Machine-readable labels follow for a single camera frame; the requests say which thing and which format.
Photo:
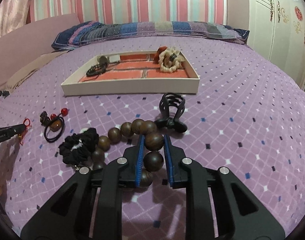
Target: white wardrobe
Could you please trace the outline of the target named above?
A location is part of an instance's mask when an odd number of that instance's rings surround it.
[[[239,7],[243,14],[235,14],[234,7]],[[247,44],[302,87],[305,80],[303,0],[228,0],[227,24],[234,28],[248,27]]]

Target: bed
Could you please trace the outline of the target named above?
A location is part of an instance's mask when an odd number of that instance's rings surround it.
[[[45,142],[41,111],[70,109],[62,138],[86,127],[106,134],[125,121],[154,120],[159,114],[161,95],[65,98],[60,84],[99,52],[173,44],[200,75],[198,94],[185,96],[182,120],[188,131],[173,138],[173,145],[208,168],[229,167],[286,234],[293,231],[305,214],[305,93],[247,46],[195,37],[138,37],[90,44],[61,55],[0,100],[0,127],[26,116],[33,127],[20,149],[13,140],[0,144],[0,177],[6,185],[1,202],[16,232],[74,173],[56,154],[61,140]],[[127,146],[113,146],[107,162],[120,157]],[[155,174],[153,187],[124,194],[125,237],[184,238],[185,193],[162,185],[165,178],[163,169]],[[159,228],[154,221],[161,222]]]

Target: striped wall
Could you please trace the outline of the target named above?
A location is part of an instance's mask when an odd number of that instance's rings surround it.
[[[77,13],[81,22],[203,21],[226,24],[227,0],[34,0],[31,21]]]

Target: black scrunchie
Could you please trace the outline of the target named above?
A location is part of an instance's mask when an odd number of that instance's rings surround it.
[[[99,141],[99,135],[96,128],[89,128],[81,134],[73,134],[67,136],[65,141],[59,145],[59,154],[62,155],[62,162],[78,166],[80,162],[88,160],[88,157],[95,150],[95,146]],[[72,149],[74,145],[82,143],[82,146]]]

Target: pillow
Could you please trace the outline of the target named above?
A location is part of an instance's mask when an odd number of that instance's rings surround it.
[[[77,14],[65,14],[32,22],[0,38],[0,90],[22,67],[43,54],[53,52],[58,35],[79,24]]]

